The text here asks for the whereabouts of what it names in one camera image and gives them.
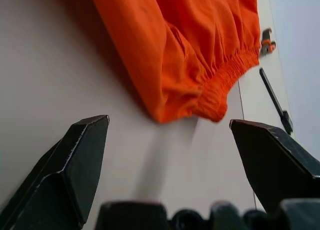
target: orange fabric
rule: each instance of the orange fabric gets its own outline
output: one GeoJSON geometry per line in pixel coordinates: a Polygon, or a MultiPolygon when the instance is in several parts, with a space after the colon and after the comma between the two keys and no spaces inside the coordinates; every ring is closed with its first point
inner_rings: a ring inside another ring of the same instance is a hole
{"type": "Polygon", "coordinates": [[[220,121],[259,64],[257,0],[94,0],[150,114],[220,121]]]}

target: gathered elastic hem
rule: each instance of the gathered elastic hem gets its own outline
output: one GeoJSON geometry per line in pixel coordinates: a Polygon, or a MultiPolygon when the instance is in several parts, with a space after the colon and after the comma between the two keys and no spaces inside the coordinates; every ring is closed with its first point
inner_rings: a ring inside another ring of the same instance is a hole
{"type": "Polygon", "coordinates": [[[214,122],[222,120],[228,108],[228,92],[244,73],[259,64],[259,55],[260,48],[256,47],[236,54],[224,63],[204,84],[203,92],[192,114],[214,122]]]}

